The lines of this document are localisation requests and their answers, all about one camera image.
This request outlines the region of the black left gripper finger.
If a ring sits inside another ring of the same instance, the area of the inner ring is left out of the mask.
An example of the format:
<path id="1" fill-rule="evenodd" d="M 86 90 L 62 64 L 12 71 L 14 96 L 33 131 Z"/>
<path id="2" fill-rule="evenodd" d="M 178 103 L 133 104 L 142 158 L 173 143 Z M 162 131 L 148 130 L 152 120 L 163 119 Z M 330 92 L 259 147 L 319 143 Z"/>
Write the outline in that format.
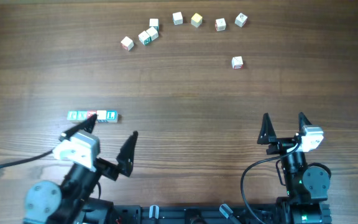
<path id="1" fill-rule="evenodd" d="M 75 133 L 77 133 L 78 131 L 81 131 L 81 130 L 86 131 L 87 133 L 91 134 L 95 127 L 96 120 L 97 120 L 97 114 L 93 114 L 90 118 L 86 119 L 85 121 L 62 132 L 59 137 L 59 141 L 62 142 L 64 140 L 69 140 Z"/>
<path id="2" fill-rule="evenodd" d="M 129 177 L 134 167 L 135 146 L 137 143 L 138 132 L 134 131 L 132 135 L 125 141 L 120 149 L 120 153 L 116 157 L 118 161 L 118 169 L 120 174 Z"/>

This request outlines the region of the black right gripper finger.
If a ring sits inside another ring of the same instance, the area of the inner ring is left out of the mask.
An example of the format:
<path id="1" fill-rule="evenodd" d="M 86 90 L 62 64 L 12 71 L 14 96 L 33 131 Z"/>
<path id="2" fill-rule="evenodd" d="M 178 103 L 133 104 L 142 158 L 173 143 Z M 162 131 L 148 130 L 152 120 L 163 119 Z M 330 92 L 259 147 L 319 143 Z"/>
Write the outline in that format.
<path id="1" fill-rule="evenodd" d="M 262 126 L 258 136 L 257 144 L 268 145 L 275 144 L 277 142 L 277 136 L 275 134 L 270 116 L 265 113 L 262 118 Z"/>
<path id="2" fill-rule="evenodd" d="M 311 122 L 305 116 L 303 112 L 298 114 L 298 126 L 299 132 L 302 134 L 306 134 L 308 132 L 308 128 L 311 126 Z"/>

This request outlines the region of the blue X letter block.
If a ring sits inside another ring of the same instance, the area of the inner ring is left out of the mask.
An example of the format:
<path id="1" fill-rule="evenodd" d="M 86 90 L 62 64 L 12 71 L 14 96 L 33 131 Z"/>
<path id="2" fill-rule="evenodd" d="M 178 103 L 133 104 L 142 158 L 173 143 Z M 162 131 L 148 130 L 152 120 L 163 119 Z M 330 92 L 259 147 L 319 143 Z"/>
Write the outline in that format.
<path id="1" fill-rule="evenodd" d="M 76 120 L 78 122 L 84 121 L 88 118 L 88 112 L 87 111 L 77 111 Z"/>

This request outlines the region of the red A letter block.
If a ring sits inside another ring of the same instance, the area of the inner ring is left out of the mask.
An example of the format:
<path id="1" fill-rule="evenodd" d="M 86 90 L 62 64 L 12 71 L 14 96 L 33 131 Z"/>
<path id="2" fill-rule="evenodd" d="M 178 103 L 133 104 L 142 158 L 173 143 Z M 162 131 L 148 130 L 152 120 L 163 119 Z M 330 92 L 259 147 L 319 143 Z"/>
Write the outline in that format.
<path id="1" fill-rule="evenodd" d="M 89 119 L 90 117 L 92 117 L 94 114 L 97 114 L 96 110 L 88 110 L 87 111 L 87 119 Z"/>

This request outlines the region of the blue H letter block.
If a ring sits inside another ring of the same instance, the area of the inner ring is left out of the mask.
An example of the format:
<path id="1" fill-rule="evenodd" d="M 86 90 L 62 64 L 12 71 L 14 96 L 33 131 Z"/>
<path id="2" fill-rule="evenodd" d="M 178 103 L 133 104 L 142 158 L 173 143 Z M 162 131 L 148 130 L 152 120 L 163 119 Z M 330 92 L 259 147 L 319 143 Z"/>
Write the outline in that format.
<path id="1" fill-rule="evenodd" d="M 96 111 L 97 114 L 97 119 L 96 121 L 98 123 L 105 123 L 107 121 L 107 111 L 106 110 L 97 110 Z"/>

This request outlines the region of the green J letter block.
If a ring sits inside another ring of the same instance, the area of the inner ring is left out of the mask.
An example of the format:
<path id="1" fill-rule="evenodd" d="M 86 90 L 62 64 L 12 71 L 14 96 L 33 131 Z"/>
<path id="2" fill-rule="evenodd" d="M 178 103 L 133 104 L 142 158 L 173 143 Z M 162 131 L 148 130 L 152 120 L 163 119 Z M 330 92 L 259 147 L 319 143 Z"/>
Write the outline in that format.
<path id="1" fill-rule="evenodd" d="M 77 120 L 78 112 L 77 111 L 69 111 L 67 114 L 67 120 L 71 122 L 75 122 Z"/>

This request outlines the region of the blue L letter block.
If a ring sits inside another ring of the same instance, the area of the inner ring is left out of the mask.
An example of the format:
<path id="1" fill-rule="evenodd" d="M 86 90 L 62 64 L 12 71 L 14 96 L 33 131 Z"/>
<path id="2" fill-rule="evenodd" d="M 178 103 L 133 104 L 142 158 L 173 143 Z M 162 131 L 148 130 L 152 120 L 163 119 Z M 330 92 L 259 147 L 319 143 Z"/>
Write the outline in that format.
<path id="1" fill-rule="evenodd" d="M 109 123 L 116 123 L 118 122 L 118 113 L 117 111 L 107 111 L 106 112 L 106 121 Z"/>

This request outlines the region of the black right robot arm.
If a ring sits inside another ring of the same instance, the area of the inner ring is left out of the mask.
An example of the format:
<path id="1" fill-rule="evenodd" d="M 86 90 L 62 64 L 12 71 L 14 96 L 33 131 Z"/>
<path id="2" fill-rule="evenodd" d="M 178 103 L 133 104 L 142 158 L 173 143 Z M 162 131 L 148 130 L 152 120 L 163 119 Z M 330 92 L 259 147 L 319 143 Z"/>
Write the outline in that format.
<path id="1" fill-rule="evenodd" d="M 268 155 L 278 155 L 280 183 L 287 196 L 279 197 L 281 223 L 331 223 L 328 190 L 331 171 L 320 163 L 307 163 L 305 154 L 324 139 L 323 129 L 311 124 L 303 113 L 298 115 L 299 131 L 292 138 L 278 138 L 270 116 L 265 113 L 257 144 L 267 145 Z"/>

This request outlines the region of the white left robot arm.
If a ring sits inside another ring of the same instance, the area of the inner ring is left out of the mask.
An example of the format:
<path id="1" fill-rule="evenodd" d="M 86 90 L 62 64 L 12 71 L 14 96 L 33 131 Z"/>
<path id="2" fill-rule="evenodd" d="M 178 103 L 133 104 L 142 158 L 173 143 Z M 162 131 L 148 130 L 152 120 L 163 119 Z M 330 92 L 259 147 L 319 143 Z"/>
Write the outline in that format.
<path id="1" fill-rule="evenodd" d="M 100 188 L 101 177 L 115 181 L 119 175 L 131 175 L 138 132 L 129 136 L 116 157 L 117 163 L 113 164 L 98 156 L 100 140 L 92 133 L 96 122 L 94 114 L 61 133 L 53 156 L 58 160 L 68 159 L 73 166 L 61 184 L 45 180 L 28 190 L 24 223 L 118 222 L 119 214 L 114 204 L 93 198 L 91 194 Z"/>

